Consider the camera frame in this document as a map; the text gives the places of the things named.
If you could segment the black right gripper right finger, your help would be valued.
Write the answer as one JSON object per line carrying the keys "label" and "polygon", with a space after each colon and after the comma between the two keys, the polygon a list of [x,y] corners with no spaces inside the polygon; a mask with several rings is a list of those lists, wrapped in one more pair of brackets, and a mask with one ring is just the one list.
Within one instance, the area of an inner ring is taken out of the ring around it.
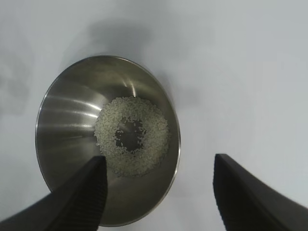
{"label": "black right gripper right finger", "polygon": [[275,191],[227,154],[216,154],[213,191],[228,231],[306,231],[308,209]]}

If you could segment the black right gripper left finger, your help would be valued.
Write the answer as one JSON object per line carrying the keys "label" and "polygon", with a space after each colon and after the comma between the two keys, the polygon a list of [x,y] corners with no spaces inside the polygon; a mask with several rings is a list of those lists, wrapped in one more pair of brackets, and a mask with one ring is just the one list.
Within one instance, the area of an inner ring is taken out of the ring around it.
{"label": "black right gripper left finger", "polygon": [[2,231],[96,231],[106,203],[106,159],[95,156],[49,195],[0,223]]}

